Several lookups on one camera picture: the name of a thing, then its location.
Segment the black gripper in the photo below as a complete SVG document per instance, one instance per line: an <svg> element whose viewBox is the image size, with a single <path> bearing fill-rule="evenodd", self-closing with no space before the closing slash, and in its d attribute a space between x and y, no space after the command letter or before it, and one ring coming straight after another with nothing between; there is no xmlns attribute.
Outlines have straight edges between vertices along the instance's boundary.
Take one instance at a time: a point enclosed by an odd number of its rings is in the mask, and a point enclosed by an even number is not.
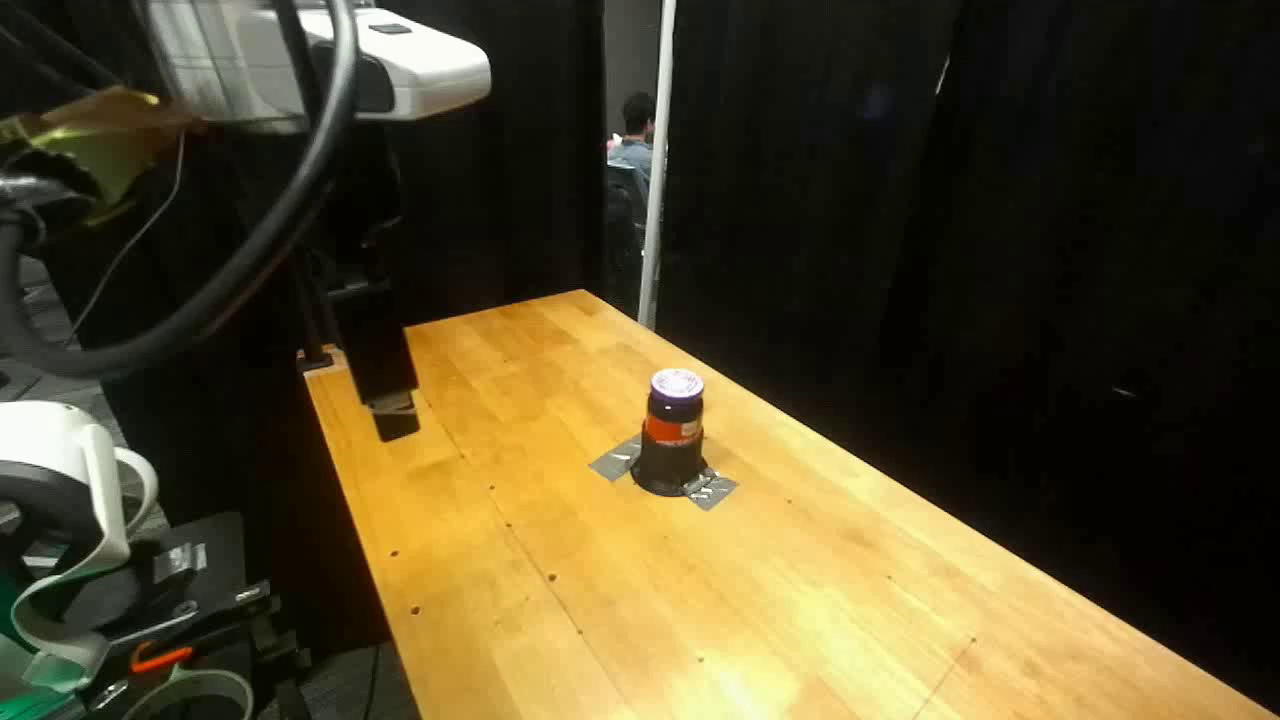
<svg viewBox="0 0 1280 720"><path fill-rule="evenodd" d="M340 347L349 357L357 395L368 408L380 438L398 438L418 426L416 420L416 369L402 328L393 312L393 289L352 278L329 291L336 312Z"/></svg>

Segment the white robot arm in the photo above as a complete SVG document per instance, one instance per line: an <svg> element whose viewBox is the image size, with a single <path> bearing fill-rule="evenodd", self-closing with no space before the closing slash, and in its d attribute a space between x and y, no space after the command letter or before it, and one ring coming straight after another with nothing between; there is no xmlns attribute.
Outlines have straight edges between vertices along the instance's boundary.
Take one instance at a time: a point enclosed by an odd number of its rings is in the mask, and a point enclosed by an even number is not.
<svg viewBox="0 0 1280 720"><path fill-rule="evenodd" d="M357 122L413 122L480 104L480 43L377 0L138 0L164 88L199 122L302 130L308 158L273 213L275 260L290 260L329 207Z"/></svg>

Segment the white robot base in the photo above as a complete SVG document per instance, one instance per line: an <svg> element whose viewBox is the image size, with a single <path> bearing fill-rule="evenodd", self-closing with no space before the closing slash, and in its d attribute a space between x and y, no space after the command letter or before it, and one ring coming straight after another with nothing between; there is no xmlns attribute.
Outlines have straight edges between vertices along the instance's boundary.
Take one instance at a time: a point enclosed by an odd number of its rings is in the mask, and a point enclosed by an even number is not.
<svg viewBox="0 0 1280 720"><path fill-rule="evenodd" d="M82 572L117 569L156 500L156 466L82 408L0 403L3 555L20 560L37 540L62 540Z"/></svg>

